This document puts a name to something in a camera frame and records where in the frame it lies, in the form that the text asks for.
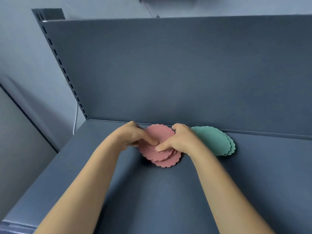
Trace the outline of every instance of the stack of coasters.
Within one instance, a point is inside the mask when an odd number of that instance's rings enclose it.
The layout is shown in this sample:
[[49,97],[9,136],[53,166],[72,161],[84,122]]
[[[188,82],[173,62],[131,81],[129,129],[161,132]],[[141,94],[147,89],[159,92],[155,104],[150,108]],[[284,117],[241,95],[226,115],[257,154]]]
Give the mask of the stack of coasters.
[[217,128],[212,126],[194,126],[191,129],[214,155],[227,156],[234,153],[234,141]]
[[[146,132],[153,138],[157,139],[159,143],[165,142],[169,137],[174,135],[174,131],[171,128],[160,124],[147,127]],[[143,157],[162,168],[169,168],[175,165],[181,157],[181,152],[173,148],[158,152],[155,150],[155,146],[148,144],[144,140],[138,141],[138,148]]]

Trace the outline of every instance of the right hand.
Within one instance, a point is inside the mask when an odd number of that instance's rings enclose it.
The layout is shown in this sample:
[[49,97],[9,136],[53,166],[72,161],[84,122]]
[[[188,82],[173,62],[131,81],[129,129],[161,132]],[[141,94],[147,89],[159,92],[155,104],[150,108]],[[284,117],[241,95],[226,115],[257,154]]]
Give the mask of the right hand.
[[202,141],[188,126],[177,123],[172,126],[172,129],[176,131],[175,135],[156,146],[156,151],[174,148],[177,151],[190,154],[194,146],[203,145]]

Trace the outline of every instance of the blue-gray surface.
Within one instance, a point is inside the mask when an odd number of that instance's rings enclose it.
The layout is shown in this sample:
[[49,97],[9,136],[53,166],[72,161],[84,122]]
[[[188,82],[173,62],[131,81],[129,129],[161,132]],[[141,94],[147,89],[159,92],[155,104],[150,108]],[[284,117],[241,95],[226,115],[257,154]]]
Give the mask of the blue-gray surface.
[[312,135],[311,23],[291,15],[40,25],[88,118]]
[[[99,143],[122,123],[86,121],[27,190],[5,221],[38,226]],[[276,233],[312,232],[312,141],[228,133],[228,173]],[[163,169],[136,148],[122,152],[97,233],[218,233],[187,155]]]

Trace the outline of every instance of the white cable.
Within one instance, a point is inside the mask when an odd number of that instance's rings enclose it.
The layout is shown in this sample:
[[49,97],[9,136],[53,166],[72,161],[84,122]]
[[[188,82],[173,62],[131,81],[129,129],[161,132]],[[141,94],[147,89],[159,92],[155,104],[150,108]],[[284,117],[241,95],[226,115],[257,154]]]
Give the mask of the white cable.
[[76,108],[76,116],[75,116],[75,122],[74,122],[74,128],[73,128],[73,135],[76,132],[77,118],[78,118],[78,102],[77,102],[77,108]]

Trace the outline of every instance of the pink coaster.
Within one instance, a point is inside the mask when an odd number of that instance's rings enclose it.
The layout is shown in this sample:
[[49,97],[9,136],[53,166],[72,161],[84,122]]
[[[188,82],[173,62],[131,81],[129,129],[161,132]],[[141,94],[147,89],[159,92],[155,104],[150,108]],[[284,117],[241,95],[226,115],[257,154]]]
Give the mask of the pink coaster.
[[[146,132],[152,137],[158,140],[159,143],[165,142],[169,137],[174,135],[174,131],[165,125],[151,125],[146,128]],[[153,161],[162,161],[167,159],[173,152],[173,148],[167,149],[165,151],[158,152],[155,150],[155,146],[148,144],[144,140],[138,141],[138,148],[142,155]]]
[[155,165],[162,167],[162,168],[169,168],[173,165],[176,165],[176,163],[180,160],[181,152],[177,151],[172,157],[167,158],[166,160],[162,161],[151,161]]

